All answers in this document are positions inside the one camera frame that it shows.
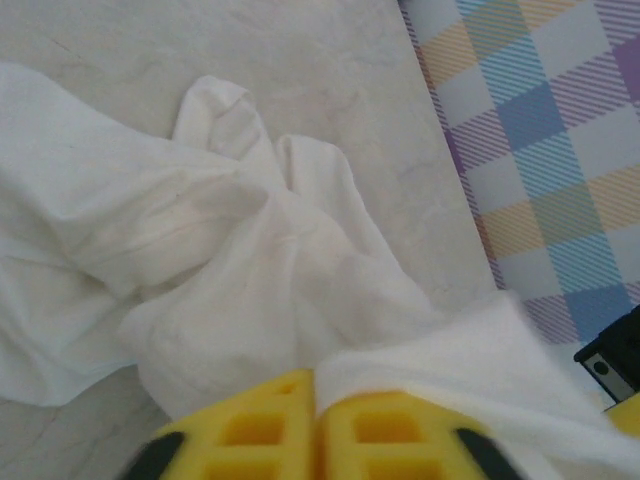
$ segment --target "black object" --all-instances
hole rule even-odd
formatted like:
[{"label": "black object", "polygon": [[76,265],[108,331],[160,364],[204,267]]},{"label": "black object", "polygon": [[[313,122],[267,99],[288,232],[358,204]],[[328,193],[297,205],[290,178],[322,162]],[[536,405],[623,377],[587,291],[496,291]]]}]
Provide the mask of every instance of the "black object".
[{"label": "black object", "polygon": [[468,428],[456,434],[488,480],[524,480],[491,439]]},{"label": "black object", "polygon": [[160,480],[184,439],[184,433],[172,432],[147,443],[118,480]]},{"label": "black object", "polygon": [[640,305],[604,329],[573,359],[616,403],[640,391]]}]

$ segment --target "marble surface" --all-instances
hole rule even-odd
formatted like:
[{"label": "marble surface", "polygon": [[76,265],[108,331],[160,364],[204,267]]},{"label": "marble surface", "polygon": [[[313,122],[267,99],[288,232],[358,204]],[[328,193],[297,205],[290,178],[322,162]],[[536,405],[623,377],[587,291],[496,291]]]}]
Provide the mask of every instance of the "marble surface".
[{"label": "marble surface", "polygon": [[[248,88],[274,138],[308,134],[345,151],[373,219],[439,307],[494,288],[394,0],[3,0],[0,9],[0,60],[147,134],[170,136],[201,75]],[[166,420],[134,369],[61,408],[5,401],[0,478],[114,478]]]}]

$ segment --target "crumpled cloth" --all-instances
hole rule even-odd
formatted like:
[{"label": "crumpled cloth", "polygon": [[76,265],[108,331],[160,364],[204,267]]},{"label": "crumpled cloth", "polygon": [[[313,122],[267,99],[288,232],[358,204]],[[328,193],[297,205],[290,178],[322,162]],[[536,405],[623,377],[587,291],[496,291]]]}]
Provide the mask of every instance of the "crumpled cloth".
[{"label": "crumpled cloth", "polygon": [[547,358],[517,300],[438,312],[344,155],[272,144],[246,90],[198,80],[170,141],[0,64],[0,112],[1,396],[59,405],[137,363],[178,417],[317,367],[320,410],[404,389],[485,422],[531,478],[553,475],[539,452],[640,472],[638,442]]}]

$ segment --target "yellow plastic object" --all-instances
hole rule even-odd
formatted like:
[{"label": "yellow plastic object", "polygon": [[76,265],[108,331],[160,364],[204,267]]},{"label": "yellow plastic object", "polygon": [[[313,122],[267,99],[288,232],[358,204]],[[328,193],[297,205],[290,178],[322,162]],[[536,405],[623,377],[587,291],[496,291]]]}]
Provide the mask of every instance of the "yellow plastic object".
[{"label": "yellow plastic object", "polygon": [[481,480],[455,436],[484,433],[475,420],[406,393],[370,394],[332,406],[322,417],[326,480]]},{"label": "yellow plastic object", "polygon": [[402,392],[360,395],[315,419],[297,370],[157,433],[121,480],[515,480],[480,423]]},{"label": "yellow plastic object", "polygon": [[607,410],[618,430],[640,438],[640,393]]},{"label": "yellow plastic object", "polygon": [[312,375],[290,372],[161,429],[185,434],[161,479],[314,478]]}]

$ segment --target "checkered cloth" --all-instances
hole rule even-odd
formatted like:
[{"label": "checkered cloth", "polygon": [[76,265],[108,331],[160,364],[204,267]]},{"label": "checkered cloth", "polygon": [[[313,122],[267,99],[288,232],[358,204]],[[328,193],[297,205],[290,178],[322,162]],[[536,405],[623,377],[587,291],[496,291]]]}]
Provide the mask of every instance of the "checkered cloth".
[{"label": "checkered cloth", "polygon": [[497,285],[577,350],[640,303],[640,0],[401,9]]}]

